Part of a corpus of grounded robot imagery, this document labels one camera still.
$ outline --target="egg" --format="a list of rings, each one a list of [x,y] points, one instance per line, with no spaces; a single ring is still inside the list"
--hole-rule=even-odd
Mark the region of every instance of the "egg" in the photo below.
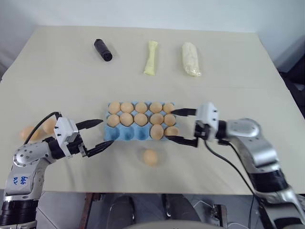
[[[179,135],[179,129],[176,126],[170,126],[164,131],[165,136],[177,136]]]
[[[119,102],[112,102],[109,104],[108,111],[110,114],[116,114],[121,110],[121,104]]]
[[[164,104],[163,105],[163,110],[165,113],[170,114],[171,111],[175,109],[174,105],[172,103]]]
[[[42,129],[47,134],[53,134],[55,124],[56,124],[56,120],[54,118],[49,118],[42,124]]]
[[[133,123],[133,116],[130,113],[123,113],[120,116],[120,121],[124,126],[130,126]]]
[[[163,127],[159,124],[153,125],[151,127],[151,137],[155,140],[160,140],[163,137]]]
[[[138,124],[139,126],[144,126],[147,123],[147,116],[145,114],[142,113],[138,113],[135,117],[134,117],[134,122],[136,124]]]
[[[132,103],[122,103],[121,104],[121,111],[126,113],[131,113],[134,110]]]
[[[172,114],[167,114],[164,116],[164,123],[167,124],[168,126],[175,125],[176,123],[176,118]]]
[[[163,115],[160,113],[153,114],[150,118],[151,124],[161,124],[163,122]]]
[[[115,127],[119,123],[120,123],[120,117],[118,115],[112,114],[112,115],[108,116],[108,118],[107,118],[108,126]]]
[[[147,105],[143,102],[137,103],[135,110],[139,113],[145,113],[147,111]]]
[[[23,141],[25,141],[27,139],[27,137],[30,135],[30,133],[32,132],[32,130],[34,129],[33,126],[28,126],[26,128],[24,128],[21,132],[20,132],[20,137],[22,138]],[[32,135],[30,140],[38,140],[41,138],[41,130],[36,130],[34,132],[34,134]]]
[[[162,110],[162,105],[159,102],[153,102],[150,106],[149,106],[149,110],[151,112],[155,113],[159,113]]]
[[[144,163],[149,166],[155,166],[158,163],[158,154],[152,149],[146,149],[143,154]]]

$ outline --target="blue egg carton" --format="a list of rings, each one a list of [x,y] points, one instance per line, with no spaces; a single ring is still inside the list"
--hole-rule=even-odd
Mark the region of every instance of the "blue egg carton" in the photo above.
[[[138,102],[132,102],[134,108]],[[107,124],[104,125],[105,130],[105,136],[104,141],[110,141],[110,140],[116,140],[116,141],[147,141],[147,140],[153,140],[150,136],[150,129],[153,126],[150,123],[150,117],[153,115],[153,113],[149,110],[149,106],[152,102],[145,102],[147,105],[147,111],[144,113],[147,116],[148,123],[144,126],[139,126],[135,122],[133,122],[130,126],[124,126],[122,123],[117,124],[115,127],[110,127]],[[121,116],[123,114],[122,111],[119,111],[117,113],[118,116]],[[133,110],[131,112],[131,115],[135,117],[138,114],[136,110]],[[160,111],[160,114],[163,116],[166,115],[166,112],[163,110]],[[161,126],[163,127],[163,130],[165,130],[168,125],[165,123],[162,123]],[[163,136],[160,140],[168,140],[165,136]]]

